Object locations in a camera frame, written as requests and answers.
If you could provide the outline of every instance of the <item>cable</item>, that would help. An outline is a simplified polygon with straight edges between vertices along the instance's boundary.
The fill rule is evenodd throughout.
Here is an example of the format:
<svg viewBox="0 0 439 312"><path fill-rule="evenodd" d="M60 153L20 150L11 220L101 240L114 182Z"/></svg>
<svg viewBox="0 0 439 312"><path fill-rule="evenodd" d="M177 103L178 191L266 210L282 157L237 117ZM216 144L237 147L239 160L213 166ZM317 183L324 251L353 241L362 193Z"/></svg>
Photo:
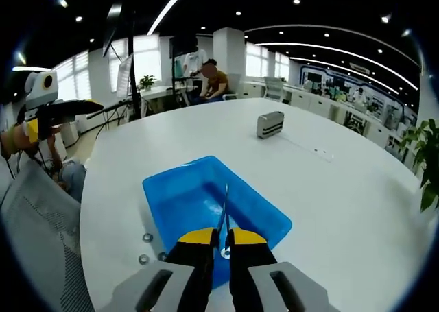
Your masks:
<svg viewBox="0 0 439 312"><path fill-rule="evenodd" d="M112 51L115 53L117 59L120 60L120 62L122 63L122 59L119 57L119 55L117 55L117 52L115 51L115 48L112 46L112 44L110 44L110 47L111 47Z"/></svg>

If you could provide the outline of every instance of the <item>black ceiling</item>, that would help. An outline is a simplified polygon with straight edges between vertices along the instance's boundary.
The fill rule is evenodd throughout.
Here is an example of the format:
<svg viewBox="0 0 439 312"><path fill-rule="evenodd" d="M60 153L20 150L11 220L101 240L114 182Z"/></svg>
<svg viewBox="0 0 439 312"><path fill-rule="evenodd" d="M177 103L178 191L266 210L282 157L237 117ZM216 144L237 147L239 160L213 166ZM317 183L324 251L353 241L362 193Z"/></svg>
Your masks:
<svg viewBox="0 0 439 312"><path fill-rule="evenodd" d="M102 47L106 15L112 3L120 0L67 0L69 7L62 8L55 0L21 0L20 14L10 19L9 39L26 55L27 64L52 67L64 59L85 49ZM146 34L158 13L168 0L129 0L136 10L136 34ZM212 34L222 27L250 30L273 25L328 25L333 29L316 27L269 28L248 32L252 43L308 43L334 47L357 53L375 60L401 74L419 87L420 68L395 50L375 40L336 29L353 30L379 39L419 63L416 42L429 48L431 37L426 37L427 20L432 13L427 11L429 0L301 0L294 5L292 0L180 0L167 14L156 31L161 35L182 32ZM388 24L381 16L392 14ZM81 23L75 22L82 16ZM411 28L411 36L401 37ZM270 46L270 50L289 56L312 58L341 65L354 62L374 71L375 79L398 90L402 102L418 105L418 91L388 71L359 58L335 51L296 46Z"/></svg>

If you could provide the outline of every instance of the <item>white pillar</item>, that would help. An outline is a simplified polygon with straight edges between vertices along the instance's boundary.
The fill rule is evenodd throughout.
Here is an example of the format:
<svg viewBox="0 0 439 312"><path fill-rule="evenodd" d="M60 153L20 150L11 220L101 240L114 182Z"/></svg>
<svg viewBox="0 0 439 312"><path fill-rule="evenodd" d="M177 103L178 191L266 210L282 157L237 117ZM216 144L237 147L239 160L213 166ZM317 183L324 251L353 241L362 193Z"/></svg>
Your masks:
<svg viewBox="0 0 439 312"><path fill-rule="evenodd" d="M226 74L246 74L246 42L244 32L223 27L213 32L213 58Z"/></svg>

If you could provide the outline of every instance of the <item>silver device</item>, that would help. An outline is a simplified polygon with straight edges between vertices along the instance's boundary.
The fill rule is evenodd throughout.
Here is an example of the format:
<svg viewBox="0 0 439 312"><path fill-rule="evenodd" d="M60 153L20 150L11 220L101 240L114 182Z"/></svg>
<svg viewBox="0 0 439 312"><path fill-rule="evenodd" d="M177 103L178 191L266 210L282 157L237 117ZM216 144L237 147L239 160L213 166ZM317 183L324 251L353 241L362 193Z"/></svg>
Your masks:
<svg viewBox="0 0 439 312"><path fill-rule="evenodd" d="M282 131L284 114L280 111L260 115L257 124L257 136L266 139Z"/></svg>

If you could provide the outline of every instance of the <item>white table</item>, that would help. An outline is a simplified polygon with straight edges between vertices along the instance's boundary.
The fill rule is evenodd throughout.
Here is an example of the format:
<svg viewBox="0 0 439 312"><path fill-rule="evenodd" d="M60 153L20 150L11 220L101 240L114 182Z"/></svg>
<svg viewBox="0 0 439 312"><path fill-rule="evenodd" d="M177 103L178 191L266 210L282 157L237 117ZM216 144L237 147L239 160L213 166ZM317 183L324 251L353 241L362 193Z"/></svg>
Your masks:
<svg viewBox="0 0 439 312"><path fill-rule="evenodd" d="M258 139L257 117L275 110L285 113L282 133ZM207 155L291 218L275 257L325 287L339 310L389 311L418 274L427 243L407 220L419 181L404 165L299 108L264 99L221 101L127 123L97 139L80 219L82 264L97 310L142 268L139 255L153 261L162 251L143 179ZM145 232L154 235L152 244L142 241ZM211 294L207 311L234 311L228 284Z"/></svg>

